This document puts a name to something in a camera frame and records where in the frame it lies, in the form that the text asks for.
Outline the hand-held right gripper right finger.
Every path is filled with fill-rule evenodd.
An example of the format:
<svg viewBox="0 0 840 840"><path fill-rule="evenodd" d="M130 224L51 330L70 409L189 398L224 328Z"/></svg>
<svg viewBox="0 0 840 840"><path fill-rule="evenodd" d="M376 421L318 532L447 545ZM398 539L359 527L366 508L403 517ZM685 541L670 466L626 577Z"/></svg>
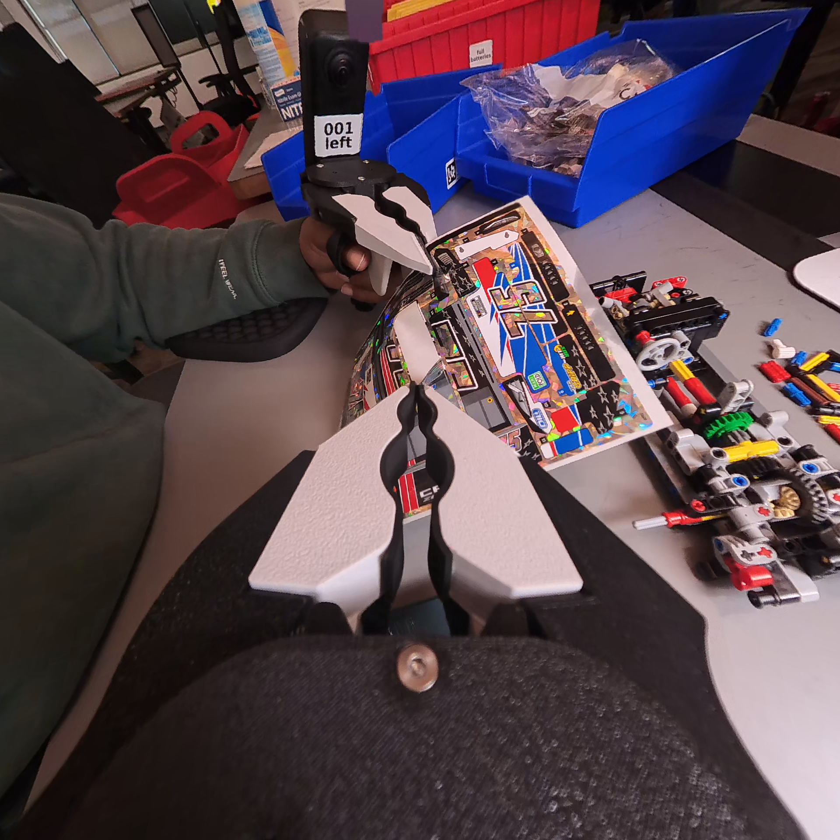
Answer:
<svg viewBox="0 0 840 840"><path fill-rule="evenodd" d="M427 565L453 636L498 606L578 595L584 582L532 483L544 471L420 387L426 468L437 486Z"/></svg>

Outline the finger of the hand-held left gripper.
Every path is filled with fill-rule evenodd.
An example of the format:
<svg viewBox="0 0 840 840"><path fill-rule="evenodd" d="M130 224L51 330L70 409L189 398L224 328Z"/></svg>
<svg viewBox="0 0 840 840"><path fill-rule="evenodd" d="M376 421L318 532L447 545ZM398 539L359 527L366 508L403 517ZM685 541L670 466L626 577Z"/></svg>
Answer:
<svg viewBox="0 0 840 840"><path fill-rule="evenodd" d="M434 266L427 248L418 247L413 236L409 235L408 248L389 248L390 243L386 241L389 219L384 216L384 193L378 201L370 196L351 193L336 195L332 200L350 214L356 241L361 246L405 268L433 275Z"/></svg>
<svg viewBox="0 0 840 840"><path fill-rule="evenodd" d="M386 241L391 249L408 249L409 235L425 249L436 239L432 209L409 185L384 189L384 216L389 219Z"/></svg>

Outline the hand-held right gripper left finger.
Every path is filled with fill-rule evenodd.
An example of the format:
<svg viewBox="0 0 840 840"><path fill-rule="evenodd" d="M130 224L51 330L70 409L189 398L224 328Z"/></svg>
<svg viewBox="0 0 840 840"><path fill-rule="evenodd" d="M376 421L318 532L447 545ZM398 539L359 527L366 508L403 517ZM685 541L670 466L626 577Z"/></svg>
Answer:
<svg viewBox="0 0 840 840"><path fill-rule="evenodd" d="M322 443L248 577L252 589L310 596L385 634L403 577L403 510L417 386L400 387Z"/></svg>

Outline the holographic lego sticker sheet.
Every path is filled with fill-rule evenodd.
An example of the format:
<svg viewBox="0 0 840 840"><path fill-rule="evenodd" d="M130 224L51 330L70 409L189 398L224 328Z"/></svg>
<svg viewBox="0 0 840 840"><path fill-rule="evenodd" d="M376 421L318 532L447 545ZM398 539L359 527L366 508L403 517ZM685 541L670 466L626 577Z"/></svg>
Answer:
<svg viewBox="0 0 840 840"><path fill-rule="evenodd" d="M439 363L425 384L546 470L671 425L549 220L527 196L439 236L354 361L340 426L409 383L397 313L416 304Z"/></svg>

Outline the person's left forearm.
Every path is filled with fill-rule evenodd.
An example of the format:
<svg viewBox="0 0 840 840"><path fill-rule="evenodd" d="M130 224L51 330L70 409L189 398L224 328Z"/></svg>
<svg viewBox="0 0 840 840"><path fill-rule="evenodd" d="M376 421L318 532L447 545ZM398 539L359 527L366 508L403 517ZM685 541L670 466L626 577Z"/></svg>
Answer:
<svg viewBox="0 0 840 840"><path fill-rule="evenodd" d="M45 362L60 345L98 362L176 335L328 292L301 254L301 223L169 229L2 195L2 361Z"/></svg>

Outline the clear bags of lego parts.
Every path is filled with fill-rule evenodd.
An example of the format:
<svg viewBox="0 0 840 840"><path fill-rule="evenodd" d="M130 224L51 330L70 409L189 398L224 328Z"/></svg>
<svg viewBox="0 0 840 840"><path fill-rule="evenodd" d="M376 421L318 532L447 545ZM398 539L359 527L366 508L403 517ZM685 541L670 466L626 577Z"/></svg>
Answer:
<svg viewBox="0 0 840 840"><path fill-rule="evenodd" d="M478 103L496 149L515 163L576 178L604 111L680 72L634 38L574 63L489 70L462 85Z"/></svg>

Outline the partly built lego car chassis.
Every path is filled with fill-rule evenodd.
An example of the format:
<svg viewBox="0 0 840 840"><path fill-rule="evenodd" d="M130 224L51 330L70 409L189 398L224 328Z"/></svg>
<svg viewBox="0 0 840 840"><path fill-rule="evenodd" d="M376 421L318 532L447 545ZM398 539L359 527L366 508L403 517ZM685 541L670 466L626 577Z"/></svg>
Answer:
<svg viewBox="0 0 840 840"><path fill-rule="evenodd" d="M709 525L697 576L728 579L759 609L817 602L817 581L838 574L838 467L722 365L709 342L730 312L686 283L646 288L638 271L590 286L671 421L647 448L679 506L633 527Z"/></svg>

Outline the pile of loose lego pieces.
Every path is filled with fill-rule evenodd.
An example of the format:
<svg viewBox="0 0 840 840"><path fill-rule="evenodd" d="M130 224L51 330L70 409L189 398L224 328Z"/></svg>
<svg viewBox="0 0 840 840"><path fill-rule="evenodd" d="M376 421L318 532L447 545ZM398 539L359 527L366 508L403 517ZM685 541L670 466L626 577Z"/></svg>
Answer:
<svg viewBox="0 0 840 840"><path fill-rule="evenodd" d="M797 350L778 338L781 325L781 318L763 323L760 335L769 359L758 365L758 371L838 443L839 353Z"/></svg>

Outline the person's left hand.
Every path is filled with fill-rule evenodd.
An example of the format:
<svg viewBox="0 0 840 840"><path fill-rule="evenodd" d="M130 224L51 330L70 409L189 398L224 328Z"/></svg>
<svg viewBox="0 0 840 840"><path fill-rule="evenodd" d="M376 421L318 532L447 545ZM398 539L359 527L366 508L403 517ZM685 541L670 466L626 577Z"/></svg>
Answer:
<svg viewBox="0 0 840 840"><path fill-rule="evenodd" d="M342 269L337 269L329 256L327 245L335 229L307 217L302 221L299 245L301 255L315 277L331 291L343 294L365 306L383 300L377 295L369 278L371 252L357 244L348 245L342 252Z"/></svg>

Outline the nitrile gloves box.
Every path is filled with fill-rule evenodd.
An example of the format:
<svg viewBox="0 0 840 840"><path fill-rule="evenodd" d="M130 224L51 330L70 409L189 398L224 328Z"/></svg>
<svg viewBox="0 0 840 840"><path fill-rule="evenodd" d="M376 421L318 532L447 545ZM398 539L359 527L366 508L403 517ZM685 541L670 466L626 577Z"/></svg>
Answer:
<svg viewBox="0 0 840 840"><path fill-rule="evenodd" d="M266 102L278 110L276 89L282 89L288 74L280 55L280 30L271 2L234 1L240 23L259 64Z"/></svg>

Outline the red storage bin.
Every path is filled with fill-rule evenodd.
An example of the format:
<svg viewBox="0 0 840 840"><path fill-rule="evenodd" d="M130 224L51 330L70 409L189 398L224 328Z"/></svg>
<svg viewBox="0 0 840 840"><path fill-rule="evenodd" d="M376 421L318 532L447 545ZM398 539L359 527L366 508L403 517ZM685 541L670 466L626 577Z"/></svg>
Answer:
<svg viewBox="0 0 840 840"><path fill-rule="evenodd" d="M600 8L600 1L457 1L384 22L383 39L371 44L371 89L537 62L593 37Z"/></svg>

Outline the red plastic container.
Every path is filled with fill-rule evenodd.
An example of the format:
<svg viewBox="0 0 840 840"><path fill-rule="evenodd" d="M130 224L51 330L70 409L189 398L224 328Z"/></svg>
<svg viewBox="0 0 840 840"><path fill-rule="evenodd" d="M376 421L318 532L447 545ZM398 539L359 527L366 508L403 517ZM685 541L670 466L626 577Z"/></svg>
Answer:
<svg viewBox="0 0 840 840"><path fill-rule="evenodd" d="M112 215L127 225L211 228L259 202L239 199L228 176L245 147L246 126L232 129L201 111L171 135L171 153L159 155L117 181L120 203Z"/></svg>

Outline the white book stand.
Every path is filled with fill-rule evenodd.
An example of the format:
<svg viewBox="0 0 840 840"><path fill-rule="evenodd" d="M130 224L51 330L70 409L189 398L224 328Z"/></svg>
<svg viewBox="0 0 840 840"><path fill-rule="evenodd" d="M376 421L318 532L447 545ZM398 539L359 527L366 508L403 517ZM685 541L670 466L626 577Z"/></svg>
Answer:
<svg viewBox="0 0 840 840"><path fill-rule="evenodd" d="M839 310L839 248L798 262L792 270L794 283L831 308Z"/></svg>

